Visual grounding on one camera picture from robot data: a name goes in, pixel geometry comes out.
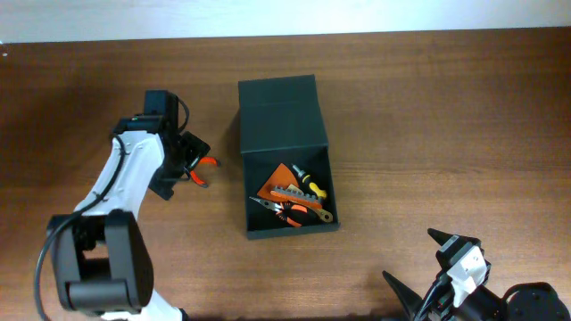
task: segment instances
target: orange triangle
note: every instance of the orange triangle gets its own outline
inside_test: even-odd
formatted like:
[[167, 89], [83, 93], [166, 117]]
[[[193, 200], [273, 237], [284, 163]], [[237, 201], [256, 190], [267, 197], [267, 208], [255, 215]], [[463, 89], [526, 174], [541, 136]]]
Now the orange triangle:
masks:
[[294, 173], [292, 173], [289, 168], [284, 164], [279, 164], [277, 169], [274, 171], [266, 184], [261, 187], [260, 191], [258, 192], [258, 196], [260, 196], [264, 200], [273, 201], [273, 202], [283, 202], [285, 199], [281, 197], [274, 196], [270, 194], [271, 190], [274, 187], [282, 187], [286, 189], [289, 185], [293, 185], [295, 187], [299, 187], [297, 184], [297, 179], [295, 179]]

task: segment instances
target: wooden table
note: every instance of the wooden table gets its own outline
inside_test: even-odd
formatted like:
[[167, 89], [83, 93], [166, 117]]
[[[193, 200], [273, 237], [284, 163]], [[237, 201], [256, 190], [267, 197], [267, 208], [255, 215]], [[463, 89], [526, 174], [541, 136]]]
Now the wooden table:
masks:
[[[553, 284], [571, 305], [571, 29], [8, 45], [0, 57], [0, 318], [35, 319], [53, 214], [82, 200], [120, 117], [167, 88], [221, 159], [207, 190], [148, 193], [155, 287], [194, 317], [390, 313], [385, 269], [424, 295], [428, 227], [483, 240], [489, 287]], [[315, 74], [342, 228], [248, 241], [237, 81]], [[63, 312], [50, 260], [42, 293]]]

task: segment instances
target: box flap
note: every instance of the box flap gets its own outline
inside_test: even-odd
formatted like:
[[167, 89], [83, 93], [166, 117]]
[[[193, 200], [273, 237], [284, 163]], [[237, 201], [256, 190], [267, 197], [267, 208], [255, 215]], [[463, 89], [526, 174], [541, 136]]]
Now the box flap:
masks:
[[240, 151], [327, 146], [315, 76], [238, 82]]

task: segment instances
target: dark green box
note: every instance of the dark green box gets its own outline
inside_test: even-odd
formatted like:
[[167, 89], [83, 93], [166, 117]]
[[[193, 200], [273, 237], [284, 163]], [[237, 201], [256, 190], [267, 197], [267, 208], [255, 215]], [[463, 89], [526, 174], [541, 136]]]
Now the dark green box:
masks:
[[[240, 81], [238, 90], [248, 238], [337, 230], [339, 218], [327, 152], [329, 143], [319, 109], [315, 77]], [[249, 199], [256, 197], [280, 163], [296, 164], [327, 191], [324, 209], [333, 214], [333, 222], [291, 227]]]

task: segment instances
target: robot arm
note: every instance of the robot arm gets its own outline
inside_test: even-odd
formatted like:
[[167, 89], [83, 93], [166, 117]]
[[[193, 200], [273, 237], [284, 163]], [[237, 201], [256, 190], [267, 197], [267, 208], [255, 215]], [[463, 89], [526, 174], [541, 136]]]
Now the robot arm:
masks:
[[[178, 104], [167, 91], [147, 91], [145, 112], [122, 119], [115, 128], [111, 155], [75, 209], [80, 216], [63, 229], [75, 214], [52, 217], [48, 233], [58, 232], [50, 250], [65, 309], [107, 320], [187, 318], [153, 289], [153, 265], [137, 226], [147, 187], [168, 200], [174, 184], [186, 180], [181, 177], [189, 176], [210, 150], [199, 138], [183, 133], [184, 125], [177, 128]], [[88, 258], [85, 252], [96, 246], [106, 246], [108, 257]]]
[[568, 321], [569, 311], [546, 283], [519, 284], [499, 298], [485, 285], [492, 264], [484, 259], [481, 241], [429, 228], [441, 245], [436, 259], [442, 270], [424, 299], [383, 271], [410, 321]]

